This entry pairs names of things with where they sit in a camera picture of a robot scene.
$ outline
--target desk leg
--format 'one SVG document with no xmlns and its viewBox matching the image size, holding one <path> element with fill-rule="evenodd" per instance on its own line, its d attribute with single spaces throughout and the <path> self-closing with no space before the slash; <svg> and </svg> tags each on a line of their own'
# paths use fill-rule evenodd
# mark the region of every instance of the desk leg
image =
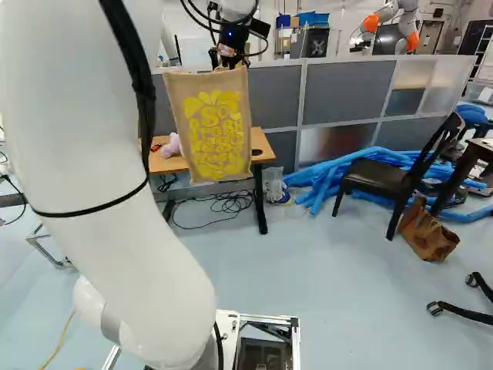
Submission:
<svg viewBox="0 0 493 370">
<path fill-rule="evenodd" d="M 263 212 L 263 184 L 262 184 L 262 165 L 253 165 L 253 178 L 255 179 L 255 191 L 253 200 L 255 201 L 255 210 L 257 211 L 257 222 L 259 223 L 259 232 L 267 234 L 267 220 Z"/>
<path fill-rule="evenodd" d="M 439 215 L 447 200 L 451 198 L 452 194 L 455 193 L 462 182 L 468 177 L 468 174 L 471 172 L 472 168 L 478 162 L 476 151 L 474 148 L 471 148 L 471 146 L 472 145 L 469 144 L 464 154 L 462 154 L 461 158 L 457 162 L 457 165 L 455 166 L 452 176 L 445 184 L 434 204 L 431 206 L 430 214 L 432 216 L 436 217 Z"/>
<path fill-rule="evenodd" d="M 169 219 L 171 218 L 171 215 L 173 214 L 173 208 L 175 206 L 176 206 L 176 201 L 174 199 L 168 199 L 168 201 L 166 202 L 166 206 L 164 207 L 164 210 L 163 210 L 163 217 L 168 224 L 169 224 Z"/>
</svg>

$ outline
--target light blue floor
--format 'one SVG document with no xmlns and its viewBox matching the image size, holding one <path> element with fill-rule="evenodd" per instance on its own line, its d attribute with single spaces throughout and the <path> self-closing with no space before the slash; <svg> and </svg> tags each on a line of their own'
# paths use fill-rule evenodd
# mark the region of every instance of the light blue floor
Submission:
<svg viewBox="0 0 493 370">
<path fill-rule="evenodd" d="M 345 197 L 334 219 L 333 202 L 317 217 L 298 206 L 268 207 L 265 236 L 258 234 L 253 208 L 226 223 L 176 232 L 210 276 L 219 308 L 300 317 L 303 370 L 493 368 L 489 327 L 449 314 L 435 319 L 425 311 L 437 299 L 493 311 L 479 291 L 464 284 L 472 271 L 493 283 L 491 219 L 450 224 L 462 242 L 443 264 L 430 264 L 401 237 L 385 239 L 389 210 Z M 459 210 L 468 213 L 487 204 L 491 200 L 470 197 Z M 181 207 L 178 221 L 210 220 L 204 203 Z M 2 216 L 16 211 L 4 209 Z M 72 309 L 78 275 L 55 270 L 23 241 L 35 222 L 29 212 L 0 229 L 1 370 L 37 369 L 54 349 Z M 52 247 L 49 240 L 43 244 Z M 76 316 L 50 369 L 99 370 L 111 347 Z M 128 370 L 143 366 L 129 355 L 117 364 Z"/>
</svg>

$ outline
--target chair seat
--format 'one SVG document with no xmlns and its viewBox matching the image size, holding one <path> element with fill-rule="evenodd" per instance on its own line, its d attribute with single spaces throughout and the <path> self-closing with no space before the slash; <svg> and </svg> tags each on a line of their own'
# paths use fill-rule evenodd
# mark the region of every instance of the chair seat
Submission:
<svg viewBox="0 0 493 370">
<path fill-rule="evenodd" d="M 406 175 L 406 171 L 390 164 L 360 158 L 351 164 L 344 181 L 362 190 L 374 190 L 377 195 L 390 196 L 398 195 L 408 185 L 403 181 Z"/>
</svg>

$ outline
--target brown paper bag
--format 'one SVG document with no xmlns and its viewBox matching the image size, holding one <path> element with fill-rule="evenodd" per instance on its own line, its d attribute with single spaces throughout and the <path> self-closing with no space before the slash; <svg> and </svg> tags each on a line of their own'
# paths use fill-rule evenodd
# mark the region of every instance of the brown paper bag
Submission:
<svg viewBox="0 0 493 370">
<path fill-rule="evenodd" d="M 397 232 L 402 234 L 422 260 L 443 261 L 461 239 L 431 216 L 425 205 L 425 198 L 416 197 L 404 213 Z"/>
<path fill-rule="evenodd" d="M 163 75 L 193 183 L 252 176 L 246 70 Z"/>
</svg>

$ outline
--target cardboard box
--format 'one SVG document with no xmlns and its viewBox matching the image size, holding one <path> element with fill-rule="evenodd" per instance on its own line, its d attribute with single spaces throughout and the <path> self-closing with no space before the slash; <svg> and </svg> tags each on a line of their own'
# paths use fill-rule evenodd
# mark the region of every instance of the cardboard box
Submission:
<svg viewBox="0 0 493 370">
<path fill-rule="evenodd" d="M 291 17 L 290 27 L 300 27 L 300 19 L 298 17 Z"/>
</svg>

